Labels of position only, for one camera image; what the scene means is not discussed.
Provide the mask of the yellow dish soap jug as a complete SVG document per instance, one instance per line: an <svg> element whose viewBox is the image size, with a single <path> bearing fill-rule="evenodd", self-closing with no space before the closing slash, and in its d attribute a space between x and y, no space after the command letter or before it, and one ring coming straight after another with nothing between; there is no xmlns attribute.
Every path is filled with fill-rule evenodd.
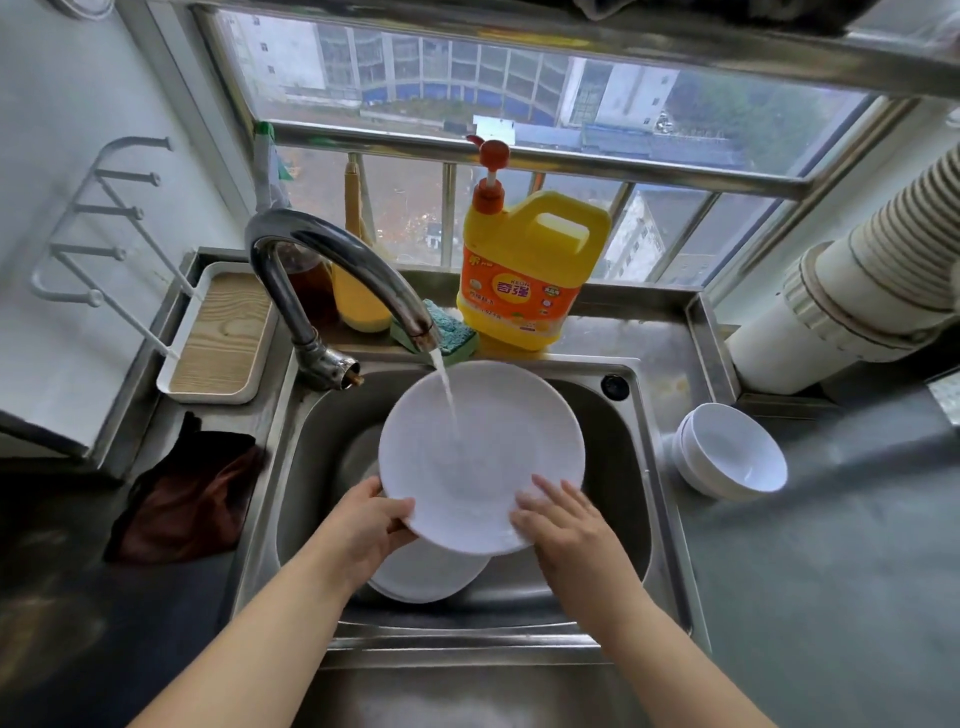
<svg viewBox="0 0 960 728"><path fill-rule="evenodd" d="M510 346L537 352L557 342L612 229L606 209L555 190L507 205L498 173L510 162L501 140L466 138L486 173L462 225L457 308L465 323Z"/></svg>

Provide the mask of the person's right forearm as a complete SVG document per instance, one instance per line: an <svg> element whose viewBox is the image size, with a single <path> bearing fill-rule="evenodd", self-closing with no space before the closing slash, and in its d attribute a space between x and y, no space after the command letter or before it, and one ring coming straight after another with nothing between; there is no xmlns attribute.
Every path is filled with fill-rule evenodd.
<svg viewBox="0 0 960 728"><path fill-rule="evenodd" d="M630 684L654 728L777 728L633 578L549 581Z"/></svg>

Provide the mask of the metal window railing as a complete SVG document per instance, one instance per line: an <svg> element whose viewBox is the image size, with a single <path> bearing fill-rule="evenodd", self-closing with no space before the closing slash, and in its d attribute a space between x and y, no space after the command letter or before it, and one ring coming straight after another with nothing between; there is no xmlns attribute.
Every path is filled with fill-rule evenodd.
<svg viewBox="0 0 960 728"><path fill-rule="evenodd" d="M527 194L543 189L549 176L586 182L618 183L610 199L610 217L618 223L633 193L639 188L697 190L707 196L739 195L761 199L798 202L812 191L812 181L794 176L711 167L704 163L656 161L630 158L624 154L604 155L581 151L556 141L578 142L578 131L558 127L505 124L492 117L482 118L484 140L493 140L510 149L507 169L523 172L528 178ZM433 193L434 215L408 213L407 223L370 224L379 245L390 260L404 266L426 266L450 271L454 243L462 239L456 227L455 202L461 178L460 167L479 169L480 142L471 140L474 125L445 124L441 128L389 130L382 127L344 127L307 122L255 120L248 127L252 136L261 133L278 147L314 148L357 157L403 159L404 169L413 164L439 164L443 181Z"/></svg>

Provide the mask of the clear bottle with green cap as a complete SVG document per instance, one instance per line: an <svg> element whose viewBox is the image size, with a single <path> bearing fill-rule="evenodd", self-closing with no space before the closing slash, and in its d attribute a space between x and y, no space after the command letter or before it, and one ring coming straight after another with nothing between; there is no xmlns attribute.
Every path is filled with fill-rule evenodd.
<svg viewBox="0 0 960 728"><path fill-rule="evenodd" d="M269 122L257 121L253 131L255 211L262 213L291 209L285 182L292 180L292 177L280 157L274 127Z"/></svg>

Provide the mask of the person's left hand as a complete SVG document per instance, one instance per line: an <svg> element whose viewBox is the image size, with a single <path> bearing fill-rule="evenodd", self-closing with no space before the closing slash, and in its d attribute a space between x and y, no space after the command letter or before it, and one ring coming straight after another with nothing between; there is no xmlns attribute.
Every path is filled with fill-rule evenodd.
<svg viewBox="0 0 960 728"><path fill-rule="evenodd" d="M343 601L367 583L389 555L417 539L408 525L413 515L406 529L384 529L373 506L377 496L389 498L378 476L360 481L340 498L309 540L323 583Z"/></svg>

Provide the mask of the large white round plate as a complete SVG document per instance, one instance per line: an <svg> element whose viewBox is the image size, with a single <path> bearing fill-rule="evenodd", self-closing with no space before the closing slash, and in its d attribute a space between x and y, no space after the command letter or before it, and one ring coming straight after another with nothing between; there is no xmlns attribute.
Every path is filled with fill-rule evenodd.
<svg viewBox="0 0 960 728"><path fill-rule="evenodd" d="M510 522L532 476L580 488L586 473L581 425L557 389L530 370L474 360L452 367L460 427L454 436L437 371L391 408L378 445L385 496L414 499L409 528L446 550L476 556L519 552L528 541Z"/></svg>

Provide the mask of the metal window frame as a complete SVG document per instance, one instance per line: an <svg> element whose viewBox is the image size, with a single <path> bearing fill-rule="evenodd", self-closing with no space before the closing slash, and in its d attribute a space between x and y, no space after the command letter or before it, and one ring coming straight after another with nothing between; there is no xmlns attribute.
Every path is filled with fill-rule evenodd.
<svg viewBox="0 0 960 728"><path fill-rule="evenodd" d="M938 41L738 29L633 6L599 22L532 0L117 0L138 40L166 45L234 176L256 120L389 131L473 125L578 132L604 156L801 178L803 200L640 187L595 275L702 285L722 307L766 298L786 261L879 208L960 148L960 6ZM294 201L332 212L314 148L280 147ZM443 166L362 156L366 214L434 215ZM608 208L617 182L543 188Z"/></svg>

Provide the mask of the person's right hand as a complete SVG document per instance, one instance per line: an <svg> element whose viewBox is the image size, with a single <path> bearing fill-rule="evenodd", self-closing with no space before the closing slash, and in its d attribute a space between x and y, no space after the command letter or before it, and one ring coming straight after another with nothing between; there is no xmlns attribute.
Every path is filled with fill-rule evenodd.
<svg viewBox="0 0 960 728"><path fill-rule="evenodd" d="M580 502L580 517L549 519L548 542L532 546L564 613L604 643L632 625L649 599L613 528L582 491L571 483L569 488ZM519 492L514 510L531 510L532 497L539 494L535 485L534 491Z"/></svg>

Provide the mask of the white tray with wooden board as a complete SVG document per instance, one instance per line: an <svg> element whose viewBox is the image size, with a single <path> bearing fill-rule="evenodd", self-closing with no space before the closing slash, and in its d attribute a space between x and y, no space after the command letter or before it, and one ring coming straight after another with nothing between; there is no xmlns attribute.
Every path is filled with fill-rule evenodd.
<svg viewBox="0 0 960 728"><path fill-rule="evenodd" d="M240 406L258 394L278 312L247 262L201 272L156 389L184 405Z"/></svg>

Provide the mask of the white bowl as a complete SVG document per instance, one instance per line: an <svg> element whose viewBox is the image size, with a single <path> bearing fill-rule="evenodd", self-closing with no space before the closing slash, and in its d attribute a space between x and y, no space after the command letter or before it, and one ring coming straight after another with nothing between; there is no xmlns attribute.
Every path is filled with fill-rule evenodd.
<svg viewBox="0 0 960 728"><path fill-rule="evenodd" d="M689 418L690 413L688 413L682 419L676 431L670 438L669 449L671 458L679 475L689 487L706 497L719 501L721 499L721 495L717 491L712 490L712 488L693 471L683 450L682 435L686 425L688 424Z"/></svg>
<svg viewBox="0 0 960 728"><path fill-rule="evenodd" d="M693 472L721 496L719 501L749 503L786 488L786 457L756 420L715 402L688 413L683 453Z"/></svg>

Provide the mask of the water stream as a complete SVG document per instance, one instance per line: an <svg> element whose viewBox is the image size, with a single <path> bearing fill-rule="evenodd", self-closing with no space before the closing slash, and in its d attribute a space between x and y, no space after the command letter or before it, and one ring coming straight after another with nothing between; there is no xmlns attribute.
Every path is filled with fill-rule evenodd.
<svg viewBox="0 0 960 728"><path fill-rule="evenodd" d="M452 429L453 429L454 436L455 436L457 439L459 439L459 438L460 438L459 420L458 420L458 417L457 417L457 412L456 412L455 403L454 403L454 399L453 399L453 393L452 393L452 387L451 387L451 383L450 383L450 377L449 377L449 374L448 374L448 371L447 371L447 366L446 366L446 364L445 364L445 361L444 361L444 358L443 358L443 354L442 354L441 348L438 346L438 347L432 349L432 350L429 352L429 356L430 356L430 358L431 358L431 361L432 361L432 363L433 363L433 365L434 365L434 368L435 368L436 372L438 373L438 375L439 375L439 377L440 377L441 385L442 385L442 388L443 388L443 391L444 391L444 394L445 394L445 398L446 398L446 402L447 402L447 405L448 405L448 408L449 408L449 413L450 413L450 418L451 418L451 423L452 423Z"/></svg>

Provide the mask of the white plastic drain pipe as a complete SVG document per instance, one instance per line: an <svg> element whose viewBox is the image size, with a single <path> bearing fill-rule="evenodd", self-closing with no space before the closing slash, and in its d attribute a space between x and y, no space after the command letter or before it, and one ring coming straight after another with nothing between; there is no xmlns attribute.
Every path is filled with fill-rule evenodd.
<svg viewBox="0 0 960 728"><path fill-rule="evenodd" d="M773 301L726 346L745 390L794 395L857 363L906 358L955 318L883 288L843 238L791 264Z"/></svg>

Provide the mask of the green blue sponge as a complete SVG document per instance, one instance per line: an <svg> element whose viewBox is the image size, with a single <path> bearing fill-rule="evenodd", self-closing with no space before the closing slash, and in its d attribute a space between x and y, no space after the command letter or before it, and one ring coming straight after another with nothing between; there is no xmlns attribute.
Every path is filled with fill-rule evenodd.
<svg viewBox="0 0 960 728"><path fill-rule="evenodd" d="M455 366L470 359L478 350L479 334L464 323L458 313L449 313L429 298L424 299L423 303L438 329L440 346L437 351L444 366ZM431 352L417 349L396 320L390 322L390 337L419 360L426 363L434 362Z"/></svg>

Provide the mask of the yellow bottle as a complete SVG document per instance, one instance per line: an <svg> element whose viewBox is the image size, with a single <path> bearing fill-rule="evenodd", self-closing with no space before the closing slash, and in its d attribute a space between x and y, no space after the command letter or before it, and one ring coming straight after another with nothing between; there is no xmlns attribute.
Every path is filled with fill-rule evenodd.
<svg viewBox="0 0 960 728"><path fill-rule="evenodd" d="M332 263L331 283L336 308L349 328L361 334L390 330L393 321L390 311L361 281Z"/></svg>

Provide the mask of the small white plate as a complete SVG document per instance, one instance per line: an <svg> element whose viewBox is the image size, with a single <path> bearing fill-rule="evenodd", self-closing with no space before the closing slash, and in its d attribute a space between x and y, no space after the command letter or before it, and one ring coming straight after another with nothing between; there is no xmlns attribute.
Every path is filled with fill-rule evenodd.
<svg viewBox="0 0 960 728"><path fill-rule="evenodd" d="M392 552L367 585L380 595L403 603L442 601L473 583L490 560L416 539Z"/></svg>

